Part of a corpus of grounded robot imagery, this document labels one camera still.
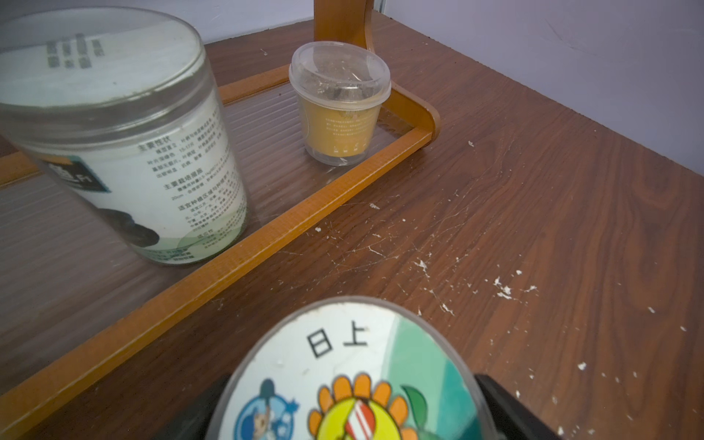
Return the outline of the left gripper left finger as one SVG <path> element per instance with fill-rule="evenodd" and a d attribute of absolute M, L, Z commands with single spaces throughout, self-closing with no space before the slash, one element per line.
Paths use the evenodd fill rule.
<path fill-rule="evenodd" d="M 204 439 L 210 420 L 230 377 L 225 375 L 213 382 L 172 421 L 167 423 L 155 436 L 154 440 L 199 440 Z"/>

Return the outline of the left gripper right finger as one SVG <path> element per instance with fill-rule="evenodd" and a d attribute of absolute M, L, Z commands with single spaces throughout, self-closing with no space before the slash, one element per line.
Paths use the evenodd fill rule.
<path fill-rule="evenodd" d="M 560 436 L 489 375 L 476 375 L 476 380 L 498 431 L 507 439 L 560 439 Z"/>

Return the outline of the sunflower lid seed jar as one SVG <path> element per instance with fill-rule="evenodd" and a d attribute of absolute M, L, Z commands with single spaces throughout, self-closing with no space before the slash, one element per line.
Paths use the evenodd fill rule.
<path fill-rule="evenodd" d="M 474 375 L 421 317 L 347 296 L 292 313 L 225 387 L 210 439 L 495 439 Z"/>

